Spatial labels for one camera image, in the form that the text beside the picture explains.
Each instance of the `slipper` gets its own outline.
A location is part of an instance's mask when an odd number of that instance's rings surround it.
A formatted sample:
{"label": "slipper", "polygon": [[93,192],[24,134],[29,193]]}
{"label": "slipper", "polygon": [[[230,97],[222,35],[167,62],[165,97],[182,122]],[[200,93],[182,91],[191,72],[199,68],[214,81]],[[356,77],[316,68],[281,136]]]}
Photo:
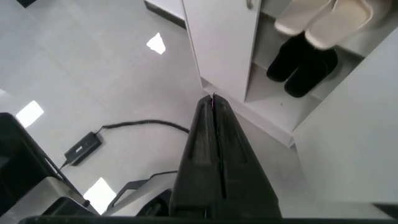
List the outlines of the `slipper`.
{"label": "slipper", "polygon": [[333,9],[305,31],[318,49],[329,49],[349,35],[383,18],[391,0],[337,0]]}
{"label": "slipper", "polygon": [[334,0],[293,0],[275,21],[275,28],[287,35],[303,32],[318,16],[331,11]]}
{"label": "slipper", "polygon": [[314,51],[304,34],[291,37],[279,49],[279,53],[267,69],[267,76],[275,82],[284,82],[304,59]]}
{"label": "slipper", "polygon": [[285,91],[293,97],[305,96],[336,68],[337,63],[333,49],[314,51],[287,80]]}

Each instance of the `power cord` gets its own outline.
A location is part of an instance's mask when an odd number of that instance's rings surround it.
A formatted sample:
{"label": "power cord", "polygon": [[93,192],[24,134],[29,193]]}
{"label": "power cord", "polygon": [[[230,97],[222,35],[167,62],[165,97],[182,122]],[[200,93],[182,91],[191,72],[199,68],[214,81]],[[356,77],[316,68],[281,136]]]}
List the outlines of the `power cord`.
{"label": "power cord", "polygon": [[[178,124],[175,124],[173,122],[170,121],[162,121],[159,119],[144,119],[144,120],[139,120],[139,121],[127,121],[127,122],[122,122],[122,123],[117,123],[117,124],[108,124],[108,125],[104,125],[102,126],[97,132],[94,133],[94,135],[97,135],[100,131],[102,131],[103,129],[114,129],[114,128],[120,128],[120,127],[125,127],[125,126],[134,126],[134,125],[142,125],[142,124],[161,124],[161,125],[165,125],[165,126],[170,126],[173,128],[176,128],[178,130],[181,130],[185,133],[189,133],[189,129],[184,128]],[[61,166],[60,168],[57,170],[57,174],[60,173],[61,169],[64,168],[66,165],[69,164],[69,161],[66,160]]]}

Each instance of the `white wall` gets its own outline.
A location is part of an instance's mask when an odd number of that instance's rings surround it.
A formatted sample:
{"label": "white wall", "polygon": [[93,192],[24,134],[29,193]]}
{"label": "white wall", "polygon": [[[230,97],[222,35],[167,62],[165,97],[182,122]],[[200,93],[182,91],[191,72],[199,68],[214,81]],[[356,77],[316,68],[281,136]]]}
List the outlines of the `white wall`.
{"label": "white wall", "polygon": [[184,13],[182,11],[181,0],[146,0],[146,1],[184,20]]}

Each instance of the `black cable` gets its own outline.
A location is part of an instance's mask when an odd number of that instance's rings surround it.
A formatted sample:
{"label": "black cable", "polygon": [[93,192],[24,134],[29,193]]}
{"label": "black cable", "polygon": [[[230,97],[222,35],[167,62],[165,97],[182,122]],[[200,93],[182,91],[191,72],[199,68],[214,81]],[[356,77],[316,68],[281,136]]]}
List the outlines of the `black cable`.
{"label": "black cable", "polygon": [[127,122],[122,122],[118,124],[109,124],[109,125],[104,125],[102,126],[95,134],[98,134],[102,129],[113,129],[113,128],[120,128],[124,126],[134,126],[134,125],[141,125],[141,124],[162,124],[166,126],[170,126],[173,128],[177,128],[178,130],[181,130],[185,133],[189,133],[189,129],[184,128],[178,124],[175,124],[170,121],[162,121],[158,119],[145,119],[145,120],[140,120],[140,121],[127,121]]}

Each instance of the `cabinet door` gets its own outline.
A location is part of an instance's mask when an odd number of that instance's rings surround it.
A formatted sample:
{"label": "cabinet door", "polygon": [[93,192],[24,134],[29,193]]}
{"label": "cabinet door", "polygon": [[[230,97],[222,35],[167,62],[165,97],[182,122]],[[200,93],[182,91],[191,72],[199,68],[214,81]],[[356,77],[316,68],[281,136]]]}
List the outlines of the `cabinet door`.
{"label": "cabinet door", "polygon": [[318,198],[398,202],[398,29],[294,131]]}
{"label": "cabinet door", "polygon": [[260,0],[182,2],[200,76],[243,101]]}

